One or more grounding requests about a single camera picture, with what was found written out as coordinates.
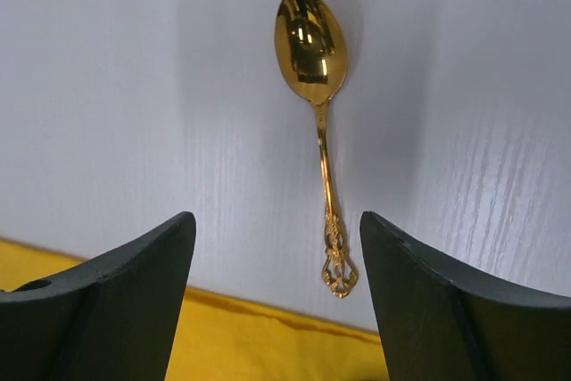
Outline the yellow Pikachu cloth placemat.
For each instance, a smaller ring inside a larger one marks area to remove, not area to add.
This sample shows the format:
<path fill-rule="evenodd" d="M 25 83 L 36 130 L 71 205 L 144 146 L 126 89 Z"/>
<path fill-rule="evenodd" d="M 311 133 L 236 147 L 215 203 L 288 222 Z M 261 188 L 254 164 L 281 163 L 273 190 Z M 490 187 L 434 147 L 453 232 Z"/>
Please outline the yellow Pikachu cloth placemat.
<path fill-rule="evenodd" d="M 1 246 L 10 292 L 79 265 L 16 244 Z M 385 380 L 378 337 L 253 303 L 186 289 L 166 380 Z"/>

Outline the gold ornate spoon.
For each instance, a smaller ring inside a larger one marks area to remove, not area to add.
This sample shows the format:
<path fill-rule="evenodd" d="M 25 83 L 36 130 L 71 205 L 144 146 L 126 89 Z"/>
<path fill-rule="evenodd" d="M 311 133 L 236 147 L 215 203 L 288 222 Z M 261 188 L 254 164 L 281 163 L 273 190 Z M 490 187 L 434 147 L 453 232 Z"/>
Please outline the gold ornate spoon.
<path fill-rule="evenodd" d="M 359 280 L 350 255 L 349 239 L 335 194 L 327 148 L 327 113 L 345 82 L 349 53 L 342 28 L 323 0 L 281 0 L 274 29 L 277 63 L 286 84 L 313 111 L 325 199 L 324 284 L 339 299 Z"/>

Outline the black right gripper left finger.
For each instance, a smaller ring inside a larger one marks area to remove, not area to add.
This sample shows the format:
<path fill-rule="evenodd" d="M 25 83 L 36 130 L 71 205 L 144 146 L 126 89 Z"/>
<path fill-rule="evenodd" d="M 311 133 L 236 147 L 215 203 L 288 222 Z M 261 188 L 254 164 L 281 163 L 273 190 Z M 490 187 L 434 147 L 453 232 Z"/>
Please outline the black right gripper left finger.
<path fill-rule="evenodd" d="M 194 253 L 183 211 L 93 259 L 1 293 L 3 380 L 163 380 Z"/>

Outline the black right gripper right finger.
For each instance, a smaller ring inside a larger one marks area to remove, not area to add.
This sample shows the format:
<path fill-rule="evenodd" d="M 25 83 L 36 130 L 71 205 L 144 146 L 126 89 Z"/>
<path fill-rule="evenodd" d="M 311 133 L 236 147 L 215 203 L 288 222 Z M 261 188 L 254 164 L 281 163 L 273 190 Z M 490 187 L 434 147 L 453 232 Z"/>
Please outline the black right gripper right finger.
<path fill-rule="evenodd" d="M 392 380 L 568 380 L 570 300 L 495 277 L 372 211 L 360 241 Z"/>

